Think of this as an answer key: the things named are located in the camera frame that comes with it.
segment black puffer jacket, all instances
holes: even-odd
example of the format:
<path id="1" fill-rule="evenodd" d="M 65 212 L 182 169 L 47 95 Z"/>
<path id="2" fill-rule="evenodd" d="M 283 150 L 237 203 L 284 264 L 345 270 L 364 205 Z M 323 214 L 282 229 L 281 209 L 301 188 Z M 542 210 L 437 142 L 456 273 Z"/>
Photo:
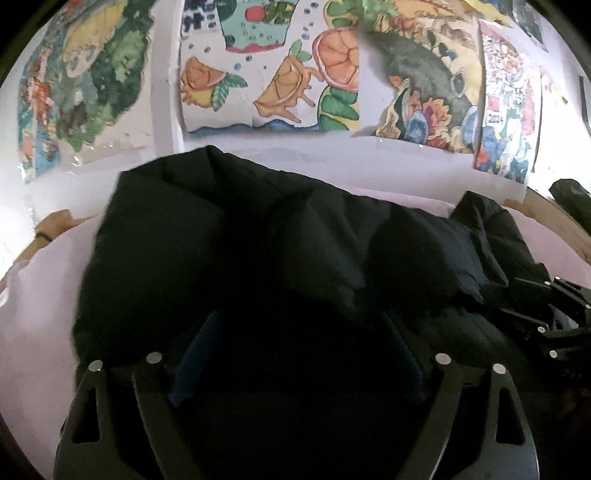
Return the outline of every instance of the black puffer jacket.
<path id="1" fill-rule="evenodd" d="M 161 351 L 173 367 L 221 312 L 177 409 L 211 478 L 394 478 L 433 392 L 393 317 L 434 353 L 504 363 L 544 447 L 548 388 L 486 319 L 515 277 L 548 280 L 475 193 L 439 218 L 207 147 L 121 174 L 73 337 L 81 366 Z"/>

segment watercolor painting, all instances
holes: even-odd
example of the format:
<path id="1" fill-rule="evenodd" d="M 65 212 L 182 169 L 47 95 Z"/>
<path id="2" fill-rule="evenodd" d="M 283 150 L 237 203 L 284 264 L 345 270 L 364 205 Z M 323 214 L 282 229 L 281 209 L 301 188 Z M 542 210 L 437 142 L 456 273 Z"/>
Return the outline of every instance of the watercolor painting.
<path id="1" fill-rule="evenodd" d="M 189 132 L 359 129 L 356 0 L 186 0 Z"/>
<path id="2" fill-rule="evenodd" d="M 478 25 L 462 4 L 365 0 L 365 26 L 394 88 L 376 136 L 472 153 L 482 65 Z M 417 4 L 434 3 L 430 11 Z M 409 18 L 406 13 L 417 15 Z"/>
<path id="3" fill-rule="evenodd" d="M 486 109 L 475 168 L 525 183 L 534 165 L 540 127 L 540 70 L 494 24 L 480 24 Z"/>
<path id="4" fill-rule="evenodd" d="M 525 0 L 513 0 L 513 14 L 521 29 L 534 44 L 548 52 L 542 38 L 542 20 L 540 14 Z"/>
<path id="5" fill-rule="evenodd" d="M 514 0 L 463 0 L 470 5 L 478 17 L 491 22 L 496 22 L 504 27 L 512 27 L 515 21 L 513 17 Z"/>
<path id="6" fill-rule="evenodd" d="M 81 152 L 138 100 L 155 0 L 70 0 L 24 68 L 18 100 L 23 178 Z"/>

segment yellow drawing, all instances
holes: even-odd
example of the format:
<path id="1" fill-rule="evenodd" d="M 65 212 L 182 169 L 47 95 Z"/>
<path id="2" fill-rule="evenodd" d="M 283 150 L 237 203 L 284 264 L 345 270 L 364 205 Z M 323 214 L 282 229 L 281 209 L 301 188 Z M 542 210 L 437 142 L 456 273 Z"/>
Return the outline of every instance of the yellow drawing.
<path id="1" fill-rule="evenodd" d="M 301 120 L 286 107 L 296 106 L 301 98 L 309 106 L 316 106 L 304 93 L 311 88 L 312 76 L 323 81 L 322 75 L 316 69 L 306 67 L 303 61 L 312 57 L 308 52 L 301 50 L 301 41 L 296 41 L 290 49 L 290 54 L 283 59 L 271 83 L 261 96 L 254 102 L 260 116 L 278 115 L 287 118 L 297 124 Z"/>
<path id="2" fill-rule="evenodd" d="M 407 18 L 451 17 L 456 20 L 467 20 L 472 10 L 461 0 L 388 0 L 398 12 Z"/>
<path id="3" fill-rule="evenodd" d="M 505 15 L 499 11 L 499 9 L 493 5 L 493 3 L 483 2 L 482 0 L 464 0 L 468 5 L 470 5 L 474 10 L 480 12 L 481 16 L 486 20 L 490 20 L 491 22 L 497 22 L 505 27 L 513 26 L 511 22 L 511 17 L 509 15 Z M 511 7 L 508 5 L 509 2 L 499 1 L 496 4 L 500 7 L 503 12 L 511 12 Z"/>
<path id="4" fill-rule="evenodd" d="M 127 1 L 113 0 L 113 4 L 98 8 L 89 18 L 69 27 L 61 54 L 68 77 L 76 78 L 91 67 L 105 44 L 115 35 Z"/>

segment pink fabric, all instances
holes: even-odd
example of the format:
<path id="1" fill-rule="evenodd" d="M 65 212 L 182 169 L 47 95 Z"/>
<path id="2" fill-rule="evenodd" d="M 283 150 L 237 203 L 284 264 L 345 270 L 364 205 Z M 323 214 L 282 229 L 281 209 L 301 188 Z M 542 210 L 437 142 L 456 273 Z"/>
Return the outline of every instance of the pink fabric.
<path id="1" fill-rule="evenodd" d="M 449 217 L 454 206 L 399 193 L 350 189 L 434 215 Z M 508 209 L 537 262 L 551 275 L 591 287 L 591 267 L 558 235 Z M 8 279 L 8 301 L 0 307 L 0 412 L 31 463 L 50 479 L 60 428 L 74 398 L 76 358 L 70 341 L 78 290 L 101 219 L 72 229 Z"/>

